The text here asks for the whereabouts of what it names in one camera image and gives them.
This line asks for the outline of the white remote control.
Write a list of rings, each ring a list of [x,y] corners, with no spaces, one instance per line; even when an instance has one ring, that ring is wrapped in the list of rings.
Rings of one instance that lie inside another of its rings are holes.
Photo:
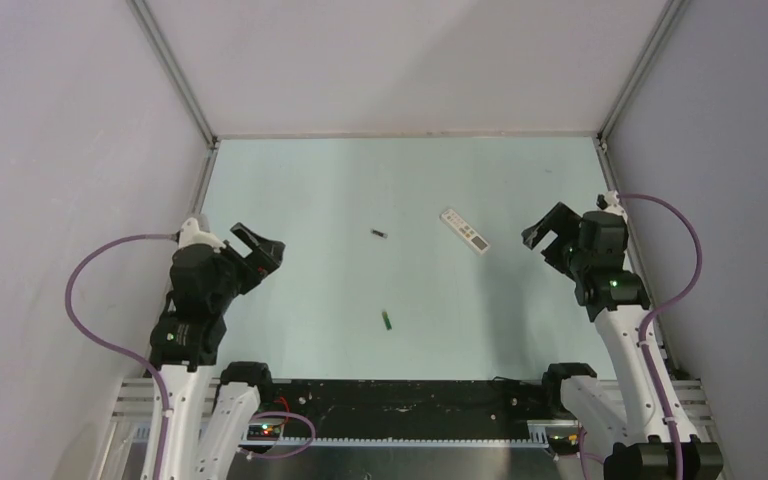
[[[439,218],[477,255],[483,255],[489,250],[490,244],[488,241],[466,220],[464,220],[454,209],[448,208],[444,210],[440,214]]]

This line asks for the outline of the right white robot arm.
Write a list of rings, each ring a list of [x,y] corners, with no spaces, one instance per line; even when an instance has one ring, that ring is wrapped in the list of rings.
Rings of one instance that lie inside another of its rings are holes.
[[[545,262],[574,283],[608,350],[619,402],[612,401],[584,364],[553,364],[544,374],[541,402],[556,418],[571,414],[582,430],[579,444],[602,460],[604,479],[717,479],[724,459],[686,414],[661,356],[651,302],[643,280],[625,267],[629,243],[623,208],[607,201],[575,213],[557,203],[522,233],[535,248],[548,233]]]

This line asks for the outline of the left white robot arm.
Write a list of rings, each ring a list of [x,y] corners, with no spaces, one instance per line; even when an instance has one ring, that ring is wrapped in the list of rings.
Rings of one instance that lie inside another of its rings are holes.
[[[236,361],[214,371],[227,332],[225,313],[279,269],[286,248],[241,223],[231,232],[248,254],[204,230],[194,217],[170,237],[177,244],[171,289],[146,359],[155,382],[143,466],[148,479],[226,478],[252,418],[275,406],[267,364]]]

